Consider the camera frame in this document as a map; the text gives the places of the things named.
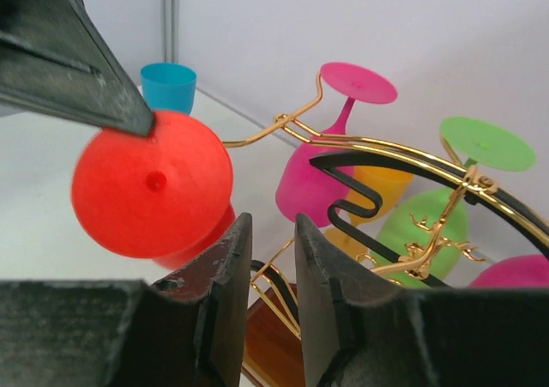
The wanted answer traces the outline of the pink wine glass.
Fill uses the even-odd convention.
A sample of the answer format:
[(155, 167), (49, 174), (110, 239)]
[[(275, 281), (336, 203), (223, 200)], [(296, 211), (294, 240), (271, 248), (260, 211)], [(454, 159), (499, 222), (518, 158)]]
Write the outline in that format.
[(548, 259), (544, 255), (524, 255), (502, 260), (482, 271), (468, 286), (548, 287)]
[[(355, 101), (371, 104), (389, 104), (396, 100), (395, 86), (378, 73), (361, 66), (330, 62), (320, 69), (322, 79), (347, 100), (339, 117), (324, 133), (345, 135), (347, 120)], [(310, 158), (334, 152), (331, 147), (301, 144), (292, 154), (275, 192), (279, 211), (290, 221), (299, 213), (308, 215), (317, 227), (329, 224), (327, 211), (335, 200), (344, 198), (349, 188), (310, 164)]]

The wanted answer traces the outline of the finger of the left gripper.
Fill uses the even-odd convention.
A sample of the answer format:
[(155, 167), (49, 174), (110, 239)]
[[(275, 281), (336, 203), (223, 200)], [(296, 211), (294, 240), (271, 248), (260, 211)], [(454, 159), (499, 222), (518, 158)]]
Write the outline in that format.
[(83, 0), (1, 0), (1, 101), (135, 136), (155, 122)]

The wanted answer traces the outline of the red plastic wine glass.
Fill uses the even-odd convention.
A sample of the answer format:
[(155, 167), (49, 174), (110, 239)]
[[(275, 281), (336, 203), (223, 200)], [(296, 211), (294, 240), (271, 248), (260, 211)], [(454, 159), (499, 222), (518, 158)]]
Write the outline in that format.
[(104, 129), (90, 141), (75, 166), (71, 202), (103, 248), (177, 269), (234, 221), (232, 161), (201, 121), (154, 114), (147, 137)]

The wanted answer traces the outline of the green plastic wine glass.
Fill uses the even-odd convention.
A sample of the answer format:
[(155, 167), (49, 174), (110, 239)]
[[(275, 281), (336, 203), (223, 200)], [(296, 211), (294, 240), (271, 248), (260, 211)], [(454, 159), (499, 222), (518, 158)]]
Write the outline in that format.
[[(536, 161), (532, 148), (519, 136), (494, 124), (475, 118), (450, 117), (440, 124), (440, 136), (446, 150), (466, 155), (464, 167), (480, 163), (507, 172), (528, 170)], [(426, 190), (409, 197), (389, 215), (377, 234), (377, 241), (409, 259), (420, 257), (449, 202), (447, 187)], [(426, 266), (431, 278), (443, 280), (465, 256), (455, 244), (468, 240), (468, 210), (459, 202), (448, 217), (441, 233), (445, 246)]]

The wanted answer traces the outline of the orange plastic wine glass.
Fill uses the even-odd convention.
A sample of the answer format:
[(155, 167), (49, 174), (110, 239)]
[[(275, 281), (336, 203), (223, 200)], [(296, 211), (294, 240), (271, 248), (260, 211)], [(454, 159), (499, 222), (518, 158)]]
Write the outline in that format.
[[(374, 166), (356, 166), (354, 168), (353, 176), (360, 183), (379, 193), (383, 199), (383, 205), (378, 213), (372, 218), (364, 218), (348, 213), (348, 219), (353, 227), (375, 221), (386, 215), (399, 202), (413, 179), (411, 173)], [(360, 244), (359, 241), (348, 237), (336, 227), (328, 229), (324, 233), (324, 236), (353, 259), (359, 257), (359, 260), (363, 261), (364, 258), (362, 257), (362, 254), (369, 253), (366, 246)]]

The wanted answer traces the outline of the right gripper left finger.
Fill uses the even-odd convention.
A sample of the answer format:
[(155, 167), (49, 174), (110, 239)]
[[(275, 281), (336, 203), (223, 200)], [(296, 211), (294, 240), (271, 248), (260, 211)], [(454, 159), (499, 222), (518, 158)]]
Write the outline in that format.
[(252, 218), (153, 284), (3, 281), (4, 386), (236, 386)]

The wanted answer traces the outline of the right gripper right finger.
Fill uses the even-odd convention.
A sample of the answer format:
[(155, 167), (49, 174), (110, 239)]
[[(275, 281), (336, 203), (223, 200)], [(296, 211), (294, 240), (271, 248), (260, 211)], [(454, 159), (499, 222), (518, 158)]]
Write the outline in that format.
[(309, 386), (545, 386), (545, 289), (407, 289), (295, 221)]

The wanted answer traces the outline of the gold wire wine glass rack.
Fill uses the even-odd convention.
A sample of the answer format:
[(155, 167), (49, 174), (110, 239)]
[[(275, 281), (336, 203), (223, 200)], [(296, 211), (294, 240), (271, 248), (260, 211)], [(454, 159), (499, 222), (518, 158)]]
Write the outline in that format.
[[(278, 115), (272, 128), (284, 130), (298, 138), (302, 144), (335, 149), (334, 152), (312, 157), (310, 164), (364, 196), (371, 206), (363, 208), (345, 200), (335, 200), (329, 205), (327, 216), (340, 231), (387, 259), (385, 265), (368, 269), (384, 280), (407, 289), (450, 287), (436, 277), (431, 278), (425, 269), (445, 246), (441, 233), (449, 215), (461, 201), (484, 205), (513, 226), (542, 254), (547, 254), (547, 224), (530, 208), (500, 189), (492, 179), (475, 168), (467, 169), (443, 158), (389, 141), (320, 133), (302, 123), (299, 117), (299, 112)], [(382, 206), (379, 193), (343, 172), (345, 167), (357, 165), (408, 172), (452, 190), (443, 213), (432, 225), (430, 239), (420, 257), (406, 259), (339, 216), (340, 210), (346, 210), (355, 215), (372, 217)], [(261, 293), (260, 299), (252, 306), (252, 312), (270, 309), (279, 321), (268, 326), (265, 336), (260, 335), (258, 328), (247, 331), (243, 373), (256, 386), (309, 386), (305, 382), (297, 282), (289, 283), (271, 262), (254, 263), (252, 268), (256, 276), (266, 278), (270, 285), (269, 290)]]

